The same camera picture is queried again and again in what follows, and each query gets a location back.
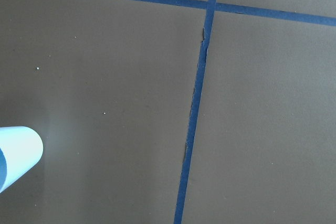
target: light blue cylinder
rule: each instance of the light blue cylinder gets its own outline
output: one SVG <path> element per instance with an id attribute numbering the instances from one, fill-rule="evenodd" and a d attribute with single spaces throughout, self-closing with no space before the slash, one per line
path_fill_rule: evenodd
<path id="1" fill-rule="evenodd" d="M 32 129 L 23 126 L 0 128 L 0 193 L 17 181 L 40 159 L 43 143 Z"/>

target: white tube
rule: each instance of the white tube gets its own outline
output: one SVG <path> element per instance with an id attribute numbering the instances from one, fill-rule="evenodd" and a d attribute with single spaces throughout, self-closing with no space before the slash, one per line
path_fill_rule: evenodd
<path id="1" fill-rule="evenodd" d="M 0 193 L 17 181 L 40 159 L 40 136 L 28 127 L 0 128 Z"/>

